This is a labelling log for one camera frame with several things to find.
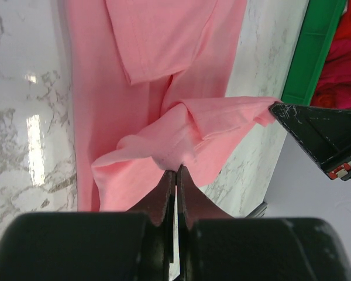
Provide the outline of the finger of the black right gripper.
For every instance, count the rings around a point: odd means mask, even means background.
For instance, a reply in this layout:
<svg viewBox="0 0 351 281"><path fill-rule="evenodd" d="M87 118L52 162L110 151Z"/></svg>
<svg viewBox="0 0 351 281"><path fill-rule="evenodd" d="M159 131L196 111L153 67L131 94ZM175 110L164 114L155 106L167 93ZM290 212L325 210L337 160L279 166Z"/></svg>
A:
<svg viewBox="0 0 351 281"><path fill-rule="evenodd" d="M351 109L276 102L270 112L330 179L351 179Z"/></svg>

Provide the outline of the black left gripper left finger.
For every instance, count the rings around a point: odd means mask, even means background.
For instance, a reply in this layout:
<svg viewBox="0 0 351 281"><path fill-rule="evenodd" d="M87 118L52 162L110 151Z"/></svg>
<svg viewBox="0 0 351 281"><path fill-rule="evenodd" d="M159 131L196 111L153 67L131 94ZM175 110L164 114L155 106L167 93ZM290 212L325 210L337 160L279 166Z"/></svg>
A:
<svg viewBox="0 0 351 281"><path fill-rule="evenodd" d="M146 216L136 280L169 280L174 262L176 173L166 171L157 186L129 211Z"/></svg>

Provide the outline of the pink t-shirt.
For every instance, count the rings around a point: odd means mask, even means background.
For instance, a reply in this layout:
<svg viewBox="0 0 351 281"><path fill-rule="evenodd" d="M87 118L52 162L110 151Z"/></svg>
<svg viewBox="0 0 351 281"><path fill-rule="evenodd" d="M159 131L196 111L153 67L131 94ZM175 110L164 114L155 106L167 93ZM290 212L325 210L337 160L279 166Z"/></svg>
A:
<svg viewBox="0 0 351 281"><path fill-rule="evenodd" d="M80 211L126 211L165 170L212 183L273 97L225 95L245 1L67 1Z"/></svg>

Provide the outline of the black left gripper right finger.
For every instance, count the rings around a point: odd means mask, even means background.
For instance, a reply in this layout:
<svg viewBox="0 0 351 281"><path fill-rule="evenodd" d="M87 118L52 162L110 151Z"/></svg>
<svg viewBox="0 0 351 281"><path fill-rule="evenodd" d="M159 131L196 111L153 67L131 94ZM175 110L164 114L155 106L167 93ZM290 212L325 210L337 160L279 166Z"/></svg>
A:
<svg viewBox="0 0 351 281"><path fill-rule="evenodd" d="M199 253L201 222L229 220L233 217L218 207L194 183L188 168L176 174L178 246L180 275L177 280L198 280L203 263Z"/></svg>

